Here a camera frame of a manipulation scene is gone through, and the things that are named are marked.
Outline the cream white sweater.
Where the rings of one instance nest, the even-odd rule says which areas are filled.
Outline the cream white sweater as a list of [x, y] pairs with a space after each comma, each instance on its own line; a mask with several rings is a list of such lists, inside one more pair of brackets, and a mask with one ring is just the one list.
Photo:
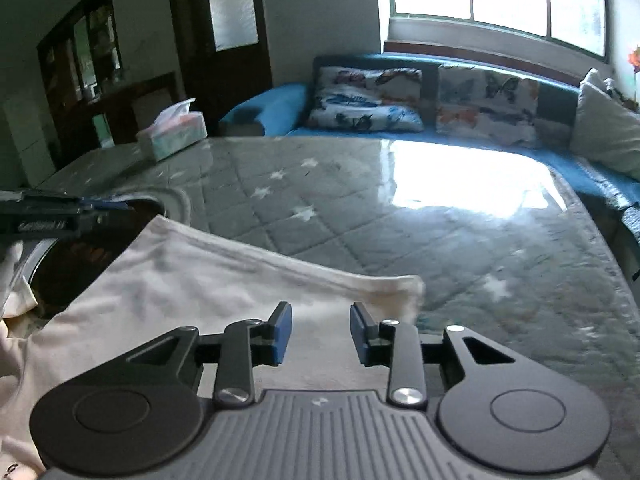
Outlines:
[[258, 376], [265, 388], [371, 389], [382, 370], [358, 361], [349, 309], [413, 322], [424, 299], [415, 275], [368, 276], [318, 266], [156, 218], [62, 313], [43, 326], [13, 272], [21, 246], [1, 254], [1, 474], [43, 472], [28, 430], [47, 391], [176, 327], [219, 333], [243, 318], [266, 318], [281, 301], [293, 331], [281, 366]]

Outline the round black induction cooktop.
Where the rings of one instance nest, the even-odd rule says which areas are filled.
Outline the round black induction cooktop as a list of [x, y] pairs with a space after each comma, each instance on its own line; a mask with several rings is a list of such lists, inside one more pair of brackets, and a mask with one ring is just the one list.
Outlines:
[[[151, 197], [125, 200], [153, 220], [165, 212]], [[77, 238], [43, 240], [30, 253], [24, 277], [37, 300], [32, 313], [49, 321], [64, 311], [134, 241], [139, 233], [96, 231]]]

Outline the blue sofa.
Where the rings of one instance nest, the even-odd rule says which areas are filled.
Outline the blue sofa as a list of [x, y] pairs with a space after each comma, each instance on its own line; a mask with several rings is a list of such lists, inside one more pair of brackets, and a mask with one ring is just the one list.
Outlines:
[[582, 154], [582, 92], [489, 65], [429, 56], [322, 55], [309, 84], [284, 84], [221, 118], [225, 133], [373, 136], [518, 153], [562, 174], [595, 219], [639, 232], [639, 182]]

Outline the dark wooden door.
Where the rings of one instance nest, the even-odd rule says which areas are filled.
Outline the dark wooden door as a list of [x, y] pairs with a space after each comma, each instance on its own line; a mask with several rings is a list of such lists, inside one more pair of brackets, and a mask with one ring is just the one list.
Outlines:
[[210, 136], [233, 107], [272, 87], [264, 0], [169, 0], [184, 92]]

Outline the colourful pinwheel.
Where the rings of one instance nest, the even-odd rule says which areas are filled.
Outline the colourful pinwheel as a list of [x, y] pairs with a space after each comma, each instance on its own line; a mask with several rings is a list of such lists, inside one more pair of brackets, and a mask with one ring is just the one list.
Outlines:
[[634, 101], [638, 100], [638, 83], [640, 74], [640, 47], [637, 46], [628, 54], [628, 63], [634, 72]]

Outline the butterfly cushion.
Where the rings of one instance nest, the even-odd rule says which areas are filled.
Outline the butterfly cushion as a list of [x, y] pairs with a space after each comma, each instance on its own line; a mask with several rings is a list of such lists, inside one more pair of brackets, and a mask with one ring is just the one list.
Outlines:
[[420, 132], [422, 72], [414, 68], [318, 70], [306, 126], [348, 132]]
[[503, 146], [535, 143], [540, 83], [504, 70], [442, 64], [436, 131]]

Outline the left butterfly cushion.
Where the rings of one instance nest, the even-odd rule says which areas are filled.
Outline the left butterfly cushion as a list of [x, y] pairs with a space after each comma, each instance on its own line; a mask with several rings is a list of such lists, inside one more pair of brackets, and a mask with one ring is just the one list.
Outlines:
[[420, 132], [422, 72], [414, 68], [318, 70], [306, 126], [348, 132]]

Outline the right butterfly cushion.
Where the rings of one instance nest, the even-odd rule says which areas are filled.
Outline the right butterfly cushion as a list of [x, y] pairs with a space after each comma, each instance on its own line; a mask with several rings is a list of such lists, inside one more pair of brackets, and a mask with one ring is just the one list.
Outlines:
[[540, 83], [504, 70], [442, 64], [436, 131], [503, 146], [535, 143]]

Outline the tissue box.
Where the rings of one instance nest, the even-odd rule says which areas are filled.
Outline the tissue box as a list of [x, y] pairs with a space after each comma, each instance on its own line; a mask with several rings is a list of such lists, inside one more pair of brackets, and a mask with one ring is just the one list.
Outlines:
[[157, 115], [152, 125], [136, 135], [146, 159], [160, 162], [207, 138], [204, 114], [191, 110], [194, 98], [172, 104]]

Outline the grey quilted star tablecloth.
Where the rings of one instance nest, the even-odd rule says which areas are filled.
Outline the grey quilted star tablecloth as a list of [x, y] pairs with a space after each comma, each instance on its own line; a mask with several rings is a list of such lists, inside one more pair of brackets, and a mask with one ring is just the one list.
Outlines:
[[408, 141], [218, 138], [157, 163], [131, 144], [96, 150], [43, 186], [148, 194], [170, 218], [229, 240], [416, 275], [421, 332], [468, 326], [593, 389], [612, 418], [599, 474], [638, 477], [638, 308], [586, 207], [541, 162]]

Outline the plain grey pillow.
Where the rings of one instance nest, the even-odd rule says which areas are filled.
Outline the plain grey pillow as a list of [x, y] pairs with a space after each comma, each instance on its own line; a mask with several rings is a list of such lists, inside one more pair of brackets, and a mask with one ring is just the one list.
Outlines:
[[613, 84], [595, 68], [580, 82], [570, 150], [639, 180], [639, 115], [613, 96]]

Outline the dark glass cabinet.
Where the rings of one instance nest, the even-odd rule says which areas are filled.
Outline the dark glass cabinet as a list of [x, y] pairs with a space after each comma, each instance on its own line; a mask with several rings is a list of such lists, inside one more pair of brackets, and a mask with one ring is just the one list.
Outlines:
[[122, 74], [113, 0], [80, 0], [37, 46], [52, 117], [99, 101]]

